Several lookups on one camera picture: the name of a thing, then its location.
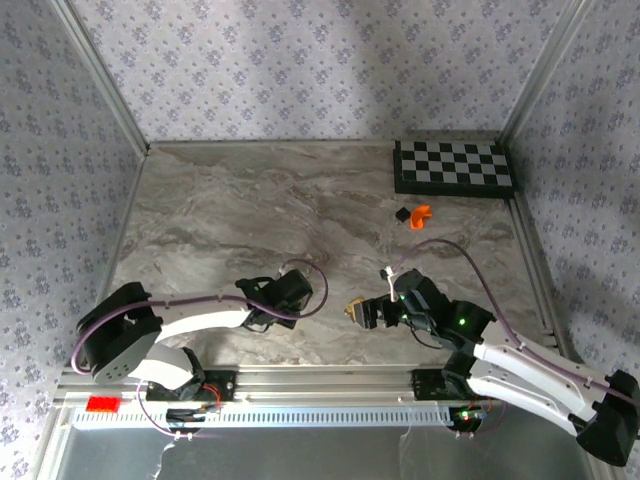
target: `marble surface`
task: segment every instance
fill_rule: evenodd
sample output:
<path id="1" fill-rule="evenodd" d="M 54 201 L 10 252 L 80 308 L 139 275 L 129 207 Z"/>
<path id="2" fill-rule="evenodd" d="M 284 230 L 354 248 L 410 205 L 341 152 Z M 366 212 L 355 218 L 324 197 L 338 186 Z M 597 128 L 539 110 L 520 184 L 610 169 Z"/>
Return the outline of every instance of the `marble surface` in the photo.
<path id="1" fill-rule="evenodd" d="M 203 365 L 443 363 L 446 350 L 419 345 L 405 327 L 362 330 L 343 311 L 387 291 L 378 271 L 427 238 L 459 242 L 481 266 L 514 327 L 540 338 L 534 298 L 501 200 L 393 193 L 392 145 L 257 144 L 152 148 L 114 276 L 151 292 L 219 292 L 243 277 L 275 275 L 304 257 L 327 274 L 330 295 L 314 318 L 258 335 L 211 330 L 168 339 Z M 411 231 L 394 214 L 428 203 L 433 217 Z M 489 308 L 456 251 L 426 249 L 406 264 L 449 298 Z M 309 272 L 319 301 L 321 283 Z"/>

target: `patterned wallpaper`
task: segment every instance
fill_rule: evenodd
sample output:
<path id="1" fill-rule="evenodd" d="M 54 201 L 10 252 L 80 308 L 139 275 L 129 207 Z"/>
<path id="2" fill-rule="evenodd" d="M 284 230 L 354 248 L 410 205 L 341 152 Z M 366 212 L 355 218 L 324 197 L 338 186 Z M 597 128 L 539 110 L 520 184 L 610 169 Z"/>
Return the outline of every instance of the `patterned wallpaper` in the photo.
<path id="1" fill-rule="evenodd" d="M 500 130 L 565 0 L 74 0 L 148 141 Z"/>
<path id="2" fill-rule="evenodd" d="M 137 155 L 46 0 L 0 5 L 0 478 L 28 478 Z"/>
<path id="3" fill-rule="evenodd" d="M 640 377 L 640 5 L 597 2 L 512 146 L 582 357 Z M 627 470 L 640 478 L 640 445 Z"/>

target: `checkered board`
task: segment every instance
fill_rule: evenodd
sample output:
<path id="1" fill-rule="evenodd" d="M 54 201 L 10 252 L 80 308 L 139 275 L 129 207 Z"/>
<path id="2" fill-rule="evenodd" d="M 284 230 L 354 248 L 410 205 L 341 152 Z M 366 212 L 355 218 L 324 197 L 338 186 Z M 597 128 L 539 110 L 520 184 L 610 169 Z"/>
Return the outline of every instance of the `checkered board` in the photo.
<path id="1" fill-rule="evenodd" d="M 497 144 L 396 142 L 396 193 L 509 198 L 514 181 Z"/>

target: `floor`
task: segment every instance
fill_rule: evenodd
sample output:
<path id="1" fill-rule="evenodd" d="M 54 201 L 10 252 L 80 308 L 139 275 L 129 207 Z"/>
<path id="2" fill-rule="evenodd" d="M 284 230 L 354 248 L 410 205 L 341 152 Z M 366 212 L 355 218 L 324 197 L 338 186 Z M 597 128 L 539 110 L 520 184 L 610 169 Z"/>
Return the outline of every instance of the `floor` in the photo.
<path id="1" fill-rule="evenodd" d="M 392 148 L 344 142 L 152 148 L 113 288 L 138 280 L 156 293 L 219 292 L 304 257 L 329 278 L 329 301 L 313 319 L 259 338 L 224 330 L 168 342 L 193 348 L 204 365 L 442 364 L 448 353 L 422 347 L 408 329 L 364 331 L 343 313 L 356 297 L 386 293 L 381 268 L 419 241 L 442 237 L 468 249 L 515 328 L 539 339 L 503 201 L 396 195 Z M 433 211 L 425 229 L 411 231 L 395 219 L 400 207 L 424 203 Z M 450 298 L 489 308 L 477 278 L 452 249 L 432 248 L 406 266 L 420 269 Z M 319 280 L 310 279 L 320 294 Z"/>

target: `orange toy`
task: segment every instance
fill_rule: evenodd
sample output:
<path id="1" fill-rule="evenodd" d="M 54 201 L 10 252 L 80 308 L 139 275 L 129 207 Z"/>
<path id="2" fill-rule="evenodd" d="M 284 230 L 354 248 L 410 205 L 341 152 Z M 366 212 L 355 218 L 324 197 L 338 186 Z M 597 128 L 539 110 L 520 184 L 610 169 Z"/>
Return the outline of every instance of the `orange toy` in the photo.
<path id="1" fill-rule="evenodd" d="M 424 219 L 431 218 L 431 207 L 429 205 L 421 205 L 411 212 L 409 223 L 411 230 L 420 230 L 424 227 Z"/>

